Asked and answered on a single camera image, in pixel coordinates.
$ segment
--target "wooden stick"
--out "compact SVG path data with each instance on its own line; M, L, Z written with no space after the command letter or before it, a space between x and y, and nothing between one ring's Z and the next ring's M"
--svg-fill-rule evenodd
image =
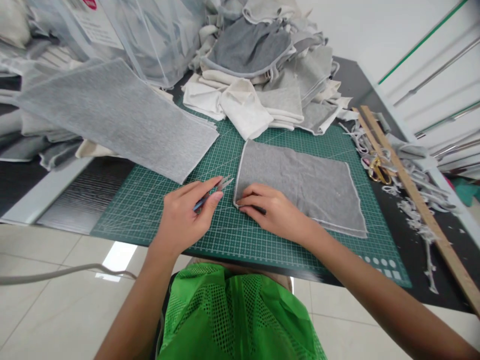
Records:
M383 133L380 126L377 124L372 112L370 111L368 106L360 106L361 111L365 115L370 127L371 131L375 134L376 138L382 145L384 149L387 149L391 153L391 163L397 168L398 170L398 177L400 181L403 183L405 190L413 200L416 205L418 212L420 213L423 221L425 224L433 231L436 235L437 239L435 244L440 251L443 259L445 260L448 268L450 269L451 273L455 277L457 283L460 285L463 293L465 294L470 306L472 307L473 311L480 318L480 291L473 282L472 278L470 277L469 273L465 269L464 265L460 261L459 257L455 253L454 249L450 245L449 240L443 233L442 229L440 229L439 224L435 220L434 216L430 212L429 208L425 204L422 196L420 195L419 191L417 190L417 186L410 178L410 175L405 170L402 162L400 161L399 157L392 149L387 137Z

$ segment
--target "white tile floor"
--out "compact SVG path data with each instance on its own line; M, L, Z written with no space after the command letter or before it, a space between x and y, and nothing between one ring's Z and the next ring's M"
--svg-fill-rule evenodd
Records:
M116 258L131 258L127 270L137 274L146 249L137 247L132 255L131 248L117 245ZM113 246L68 232L0 225L0 276L103 263ZM174 272L188 261L181 256ZM88 270L0 287L0 360L92 359L133 284L128 278L114 280ZM294 292L329 360L408 359L345 288L295 279ZM428 307L480 350L480 321L474 315Z

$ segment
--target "green strip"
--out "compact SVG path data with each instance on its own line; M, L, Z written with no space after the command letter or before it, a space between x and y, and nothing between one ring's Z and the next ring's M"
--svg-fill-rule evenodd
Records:
M398 67L400 65L402 65L405 60L407 60L410 55L412 55L415 51L417 51L417 49L419 47L421 47L424 42L426 42L443 24L445 24L447 22L448 19L450 19L452 17L453 14L455 14L463 5L465 5L465 3L467 2L468 0L463 0L462 2L460 2L452 11L450 11L450 13L437 25L433 28L432 31L430 31L419 43L417 46L415 46L402 60L400 60L400 62L392 69L390 70L390 72L385 75L379 82L378 82L378 85L380 85L381 83L383 83L385 81L386 78L388 78L395 70L398 69Z

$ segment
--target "green shirt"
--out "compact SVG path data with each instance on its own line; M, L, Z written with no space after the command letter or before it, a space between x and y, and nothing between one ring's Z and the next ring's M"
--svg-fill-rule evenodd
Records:
M158 359L326 359L305 306L260 274L218 264L180 271Z

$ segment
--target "gray cord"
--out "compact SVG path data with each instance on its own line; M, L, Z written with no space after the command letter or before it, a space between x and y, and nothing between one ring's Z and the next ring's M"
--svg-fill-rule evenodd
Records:
M130 271L112 271L108 267L103 266L99 263L92 263L80 266L74 266L63 270L46 272L38 275L27 275L27 276L0 276L0 286L3 285L20 285L20 284L29 284L36 283L39 281L50 280L53 278L58 278L63 275L68 275L71 273L76 273L82 270L88 269L98 269L109 275L128 275L132 279L136 280L137 277L132 274Z

